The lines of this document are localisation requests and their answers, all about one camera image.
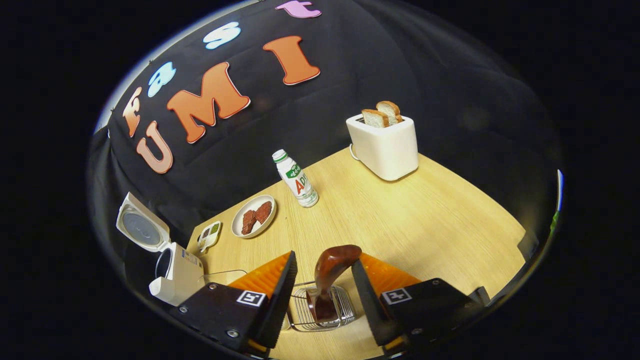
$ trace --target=wooden table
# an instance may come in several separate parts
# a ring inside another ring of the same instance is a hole
[[[484,286],[493,297],[524,264],[517,247],[524,228],[481,190],[429,158],[419,158],[415,172],[389,182],[354,160],[349,149],[341,150],[304,169],[320,197],[315,206],[302,208],[279,181],[197,226],[187,250],[199,255],[205,273],[249,272],[293,250],[296,283],[301,283],[314,279],[322,251],[355,244],[421,280],[440,277],[465,294]],[[278,206],[270,227],[254,238],[234,236],[236,212],[262,194],[273,196]],[[217,220],[223,223],[218,243],[200,254],[198,235]],[[282,331],[271,357],[350,360],[382,355],[351,271],[335,284],[349,293],[356,320],[333,331]]]

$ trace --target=toast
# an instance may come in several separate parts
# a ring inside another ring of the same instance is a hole
[[[402,122],[402,116],[400,116],[400,108],[390,101],[380,101],[376,104],[376,109],[384,113],[389,118],[389,125],[394,125]]]
[[[362,110],[362,117],[365,124],[373,127],[383,128],[390,125],[387,114],[378,110],[364,109]]]

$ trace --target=metal rack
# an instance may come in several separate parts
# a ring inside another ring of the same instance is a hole
[[[292,306],[289,303],[287,308],[287,319],[292,329],[300,332],[330,331],[355,320],[355,311],[349,295],[340,286],[332,285],[331,295],[336,313],[339,315],[338,319],[330,322],[315,322],[307,304],[307,290],[316,289],[316,286],[306,286],[309,284],[314,284],[314,281],[303,282],[293,286],[294,293],[291,295],[291,299],[294,304]]]

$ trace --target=bottle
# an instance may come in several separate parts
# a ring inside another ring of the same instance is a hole
[[[298,203],[304,208],[310,208],[318,202],[318,192],[311,186],[311,182],[300,166],[280,149],[271,155],[276,163],[278,174],[289,186]]]

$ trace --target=white plate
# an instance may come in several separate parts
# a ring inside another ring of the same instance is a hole
[[[244,213],[249,210],[258,210],[260,205],[263,203],[271,201],[271,213],[267,217],[267,220],[264,221],[264,224],[260,224],[259,221],[256,221],[253,225],[253,229],[247,235],[242,235],[242,219],[244,217]],[[270,195],[260,195],[258,197],[254,197],[249,200],[245,205],[243,205],[240,210],[236,213],[236,217],[234,217],[234,221],[231,224],[231,232],[239,238],[248,239],[253,238],[254,236],[260,234],[265,231],[269,224],[273,221],[273,218],[276,215],[276,200]]]

